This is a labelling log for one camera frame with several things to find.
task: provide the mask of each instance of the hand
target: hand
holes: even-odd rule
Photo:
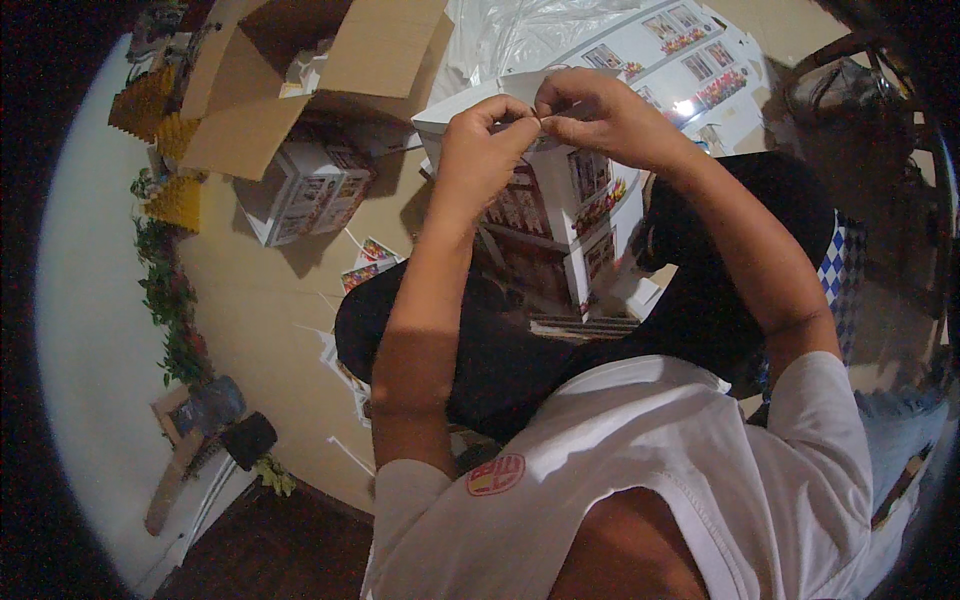
[[[581,103],[590,120],[558,113]],[[574,67],[548,76],[537,91],[543,130],[564,144],[589,148],[621,164],[669,176],[706,156],[629,86],[591,69]]]
[[[506,117],[507,129],[490,133]],[[450,119],[444,133],[437,185],[430,201],[431,216],[470,225],[483,214],[493,196],[507,185],[514,167],[540,133],[533,109],[513,96],[487,98]]]

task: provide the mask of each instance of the cardboard box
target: cardboard box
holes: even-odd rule
[[[237,200],[264,246],[347,226],[373,179],[373,170],[346,145],[286,141],[263,181],[234,180]]]
[[[500,77],[416,115],[414,126],[433,166],[451,117],[498,93],[533,105],[547,73]],[[591,285],[623,255],[643,216],[648,177],[646,171],[542,135],[481,218],[480,251],[508,283],[531,293],[541,310],[586,317]]]
[[[200,119],[180,164],[260,180],[305,109],[406,122],[426,106],[452,23],[445,0],[219,0],[180,117]],[[279,98],[297,53],[333,36],[312,95]]]

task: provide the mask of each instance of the wooden handle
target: wooden handle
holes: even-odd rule
[[[190,433],[186,434],[174,448],[173,458],[170,464],[163,471],[160,477],[160,483],[156,485],[154,499],[150,501],[150,508],[147,509],[147,518],[144,524],[147,532],[151,536],[158,536],[163,531],[163,525],[167,522],[167,516],[170,515],[170,509],[180,497],[180,491],[183,487],[183,475],[186,474],[187,467],[193,461],[193,458],[204,444],[204,434],[199,427],[194,427]]]

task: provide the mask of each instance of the blue checkered cloth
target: blue checkered cloth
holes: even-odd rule
[[[827,255],[817,269],[817,276],[824,286],[827,304],[837,324],[837,341],[840,355],[847,367],[853,355],[856,338],[856,316],[860,302],[857,292],[863,282],[864,264],[867,260],[867,230],[863,223],[847,218],[839,210],[833,210],[833,238]],[[757,382],[763,390],[763,401],[770,401],[770,364],[763,360]]]

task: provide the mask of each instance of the white wall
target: white wall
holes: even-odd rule
[[[164,393],[156,365],[164,332],[142,304],[145,272],[133,248],[130,183],[147,154],[143,142],[107,125],[130,69],[129,39],[101,67],[61,150],[40,238],[36,337],[47,415],[73,493],[121,578],[150,596],[182,556],[178,535],[226,454],[187,484],[166,528],[151,537],[143,518],[172,451],[150,409]],[[237,470],[206,524],[251,480]]]

